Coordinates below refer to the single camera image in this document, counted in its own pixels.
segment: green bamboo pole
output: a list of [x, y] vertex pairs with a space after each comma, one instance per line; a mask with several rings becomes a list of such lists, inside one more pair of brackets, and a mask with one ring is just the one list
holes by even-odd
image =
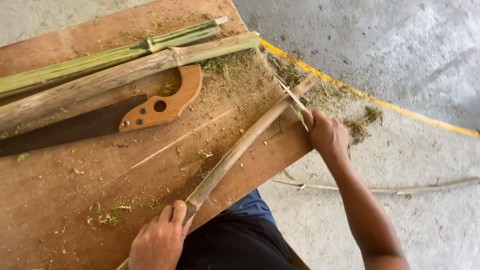
[[220, 32], [218, 25], [227, 21], [226, 17], [209, 20], [165, 35], [149, 37], [136, 44], [0, 78], [0, 98], [66, 81], [74, 76], [98, 72], [167, 47], [182, 46], [217, 35]]
[[67, 82], [0, 107], [0, 132], [154, 73], [244, 49], [257, 48], [256, 32], [169, 48]]

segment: forearm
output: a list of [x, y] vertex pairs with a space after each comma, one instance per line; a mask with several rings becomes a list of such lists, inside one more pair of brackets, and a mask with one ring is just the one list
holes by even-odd
[[378, 203], [348, 156], [325, 160], [342, 196], [350, 230], [364, 257], [403, 257], [400, 242], [382, 206]]

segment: jeans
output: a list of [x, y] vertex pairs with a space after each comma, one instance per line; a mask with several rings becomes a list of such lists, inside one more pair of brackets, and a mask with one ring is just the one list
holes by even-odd
[[218, 215], [243, 215], [243, 216], [258, 216], [273, 223], [276, 227], [275, 219], [268, 205], [260, 197], [258, 189], [253, 190], [245, 197], [232, 204], [229, 208]]

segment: hand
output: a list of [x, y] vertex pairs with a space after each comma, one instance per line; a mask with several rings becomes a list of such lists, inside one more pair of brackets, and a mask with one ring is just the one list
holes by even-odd
[[128, 267], [130, 270], [174, 270], [183, 249], [183, 241], [192, 225], [184, 201], [165, 206], [160, 216], [144, 225], [133, 240]]
[[310, 133], [313, 147], [325, 161], [347, 158], [348, 130], [337, 120], [325, 117], [319, 110], [302, 110], [303, 120]]

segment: plywood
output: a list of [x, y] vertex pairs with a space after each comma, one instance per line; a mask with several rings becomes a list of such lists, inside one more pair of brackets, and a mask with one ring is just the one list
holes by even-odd
[[[225, 0], [155, 1], [0, 48], [0, 77], [228, 16], [222, 35], [246, 31]], [[129, 98], [179, 87], [170, 70], [39, 117], [28, 130]], [[258, 51], [231, 56], [223, 75], [204, 72], [197, 101], [172, 123], [0, 159], [0, 268], [115, 269], [144, 222], [185, 199], [227, 149], [282, 95]], [[195, 216], [197, 228], [312, 149], [292, 109], [233, 166]], [[102, 211], [96, 212], [96, 203]], [[98, 224], [115, 205], [115, 226]]]

